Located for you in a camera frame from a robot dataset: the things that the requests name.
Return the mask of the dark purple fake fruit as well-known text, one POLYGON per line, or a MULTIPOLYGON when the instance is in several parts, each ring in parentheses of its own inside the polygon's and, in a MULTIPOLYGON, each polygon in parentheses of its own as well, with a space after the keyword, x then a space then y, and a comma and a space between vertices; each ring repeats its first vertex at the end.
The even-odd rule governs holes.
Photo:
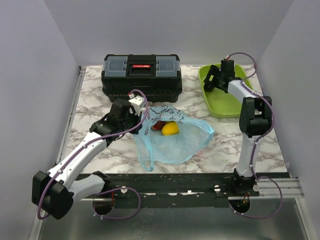
POLYGON ((211 85, 210 83, 205 83, 203 88, 204 88, 204 90, 206 92, 209 93, 209 92, 212 92, 214 90, 215 86, 211 85))

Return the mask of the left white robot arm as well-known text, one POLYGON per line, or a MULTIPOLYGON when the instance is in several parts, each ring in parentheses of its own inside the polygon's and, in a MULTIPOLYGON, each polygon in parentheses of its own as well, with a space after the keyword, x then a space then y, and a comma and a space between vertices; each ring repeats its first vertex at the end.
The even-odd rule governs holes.
POLYGON ((32 179, 32 203, 37 206, 37 218, 44 220, 52 216, 59 220, 74 203, 86 197, 98 195, 101 198, 113 195, 121 187, 112 188, 111 178, 100 171, 78 180, 82 170, 100 152, 105 150, 119 136, 137 134, 147 116, 148 103, 141 96, 130 100, 117 99, 110 112, 94 122, 89 132, 62 162, 48 172, 38 171, 32 179))

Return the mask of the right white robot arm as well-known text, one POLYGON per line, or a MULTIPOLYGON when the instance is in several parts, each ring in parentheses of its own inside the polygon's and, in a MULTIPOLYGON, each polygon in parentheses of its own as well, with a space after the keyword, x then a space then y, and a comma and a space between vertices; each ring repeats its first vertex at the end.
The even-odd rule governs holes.
POLYGON ((204 90, 219 89, 234 96, 241 103, 239 129, 242 147, 230 182, 230 191, 241 196, 256 182, 256 162, 262 138, 273 129, 272 100, 251 90, 245 81, 236 77, 233 60, 223 59, 220 66, 211 65, 204 78, 204 90))

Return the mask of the blue plastic bag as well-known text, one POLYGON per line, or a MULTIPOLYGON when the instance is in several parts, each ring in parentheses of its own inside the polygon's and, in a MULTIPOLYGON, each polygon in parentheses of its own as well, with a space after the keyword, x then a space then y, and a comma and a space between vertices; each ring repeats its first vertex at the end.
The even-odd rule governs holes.
POLYGON ((214 133, 206 121, 192 118, 174 106, 149 107, 148 116, 134 136, 139 163, 148 172, 154 170, 155 162, 181 164, 206 147, 214 133), (161 130, 152 130, 159 121, 177 125, 178 132, 164 135, 161 130))

